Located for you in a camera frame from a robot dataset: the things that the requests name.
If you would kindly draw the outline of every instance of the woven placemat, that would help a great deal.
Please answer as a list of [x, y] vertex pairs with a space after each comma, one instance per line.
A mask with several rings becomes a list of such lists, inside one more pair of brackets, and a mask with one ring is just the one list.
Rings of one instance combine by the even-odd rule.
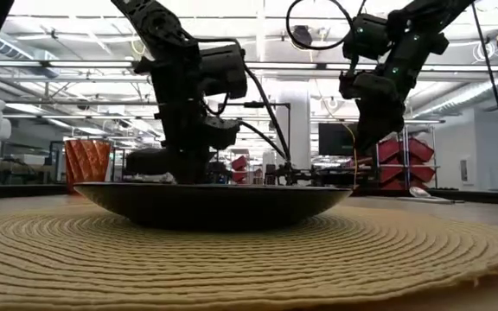
[[425, 214], [338, 206], [243, 233], [148, 229], [95, 206], [0, 214], [0, 309], [280, 310], [491, 273], [498, 228]]

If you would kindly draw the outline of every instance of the black bowl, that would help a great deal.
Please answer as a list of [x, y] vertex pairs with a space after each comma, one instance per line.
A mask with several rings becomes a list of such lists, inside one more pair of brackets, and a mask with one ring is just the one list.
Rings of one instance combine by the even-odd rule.
[[292, 225], [347, 198], [326, 187], [86, 182], [74, 188], [140, 225], [178, 230], [258, 230]]

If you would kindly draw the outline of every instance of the orange vase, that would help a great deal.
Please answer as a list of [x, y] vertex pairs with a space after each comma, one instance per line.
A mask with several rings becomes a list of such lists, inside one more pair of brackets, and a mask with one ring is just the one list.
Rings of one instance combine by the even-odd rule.
[[105, 181], [111, 145], [93, 140], [69, 140], [65, 142], [67, 159], [67, 186], [73, 192], [73, 184], [85, 181]]

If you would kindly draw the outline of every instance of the table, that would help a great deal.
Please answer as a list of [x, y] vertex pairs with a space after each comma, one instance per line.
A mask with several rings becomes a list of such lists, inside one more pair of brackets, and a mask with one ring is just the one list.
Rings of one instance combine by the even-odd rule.
[[[0, 199], [0, 211], [15, 211], [25, 208], [55, 208], [58, 206], [87, 205], [89, 201], [80, 196], [48, 196], [34, 198]], [[399, 209], [429, 213], [441, 218], [481, 222], [498, 225], [498, 206], [480, 203], [463, 203], [453, 206], [430, 203], [405, 202], [383, 198], [349, 198], [348, 206]], [[472, 282], [447, 289], [433, 289], [415, 295], [388, 301], [369, 302], [343, 306], [312, 308], [312, 311], [334, 310], [498, 310], [498, 276], [486, 276], [477, 287]]]

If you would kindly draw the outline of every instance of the ceiling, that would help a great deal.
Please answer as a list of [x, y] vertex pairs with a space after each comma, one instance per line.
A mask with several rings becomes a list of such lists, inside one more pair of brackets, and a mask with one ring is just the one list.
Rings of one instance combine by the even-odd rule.
[[[235, 37], [246, 50], [246, 60], [253, 62], [305, 62], [305, 63], [340, 63], [340, 48], [322, 52], [301, 51], [292, 47], [287, 40], [282, 40], [285, 27], [285, 13], [292, 0], [162, 0], [161, 4], [179, 16], [182, 26], [195, 37]], [[360, 2], [342, 0], [343, 7], [354, 14]], [[386, 16], [391, 10], [403, 7], [407, 0], [368, 0], [366, 11], [377, 16]], [[477, 2], [482, 28], [486, 35], [496, 34], [498, 29], [498, 0]], [[292, 25], [309, 26], [315, 41], [333, 42], [341, 39], [348, 32], [348, 25], [341, 12], [326, 0], [307, 0], [300, 3], [293, 11]], [[476, 28], [469, 11], [464, 12], [445, 31], [451, 45], [442, 56], [432, 55], [427, 64], [471, 65], [483, 64], [482, 54], [475, 53], [478, 48]], [[5, 22], [0, 38], [4, 38], [14, 47], [19, 48], [32, 58], [50, 57], [59, 60], [137, 60], [144, 51], [143, 44], [137, 38], [130, 23], [121, 15], [110, 0], [15, 0], [10, 15]], [[0, 54], [0, 59], [7, 57]], [[498, 51], [490, 55], [494, 65], [498, 65]], [[358, 117], [358, 109], [353, 101], [341, 98], [338, 92], [338, 72], [320, 71], [284, 71], [258, 70], [265, 90], [274, 98], [274, 92], [282, 80], [307, 80], [311, 96], [310, 110], [312, 118], [328, 117], [329, 107], [336, 117]], [[155, 101], [152, 86], [146, 79], [133, 75], [126, 68], [62, 68], [58, 77], [47, 76], [17, 69], [0, 68], [0, 77], [32, 92], [17, 90], [0, 81], [0, 97], [23, 101], [47, 100], [48, 95], [54, 101], [89, 100], [89, 101]], [[121, 82], [109, 82], [109, 79], [123, 79]], [[408, 105], [426, 105], [445, 92], [446, 89], [461, 86], [472, 80], [485, 80], [484, 74], [440, 73], [424, 74], [412, 90]], [[222, 96], [207, 99], [216, 109]], [[232, 102], [260, 100], [252, 82], [245, 98]], [[101, 105], [81, 110], [75, 105], [40, 106], [41, 114], [61, 115], [106, 115], [150, 117], [157, 112], [152, 105]], [[245, 109], [240, 106], [228, 107], [225, 116], [253, 117], [266, 119], [264, 109]], [[113, 123], [98, 120], [61, 120], [74, 127], [97, 127], [110, 134], [132, 135], [124, 132]], [[162, 134], [160, 122], [154, 120], [137, 120], [134, 128], [141, 128], [138, 136], [155, 136]], [[268, 121], [251, 121], [260, 130], [270, 133]], [[70, 132], [70, 128], [54, 124]], [[248, 148], [257, 154], [269, 149], [264, 142], [253, 134], [243, 134], [245, 140], [238, 140], [233, 148]], [[143, 145], [141, 139], [130, 147]], [[313, 151], [317, 142], [312, 142]]]

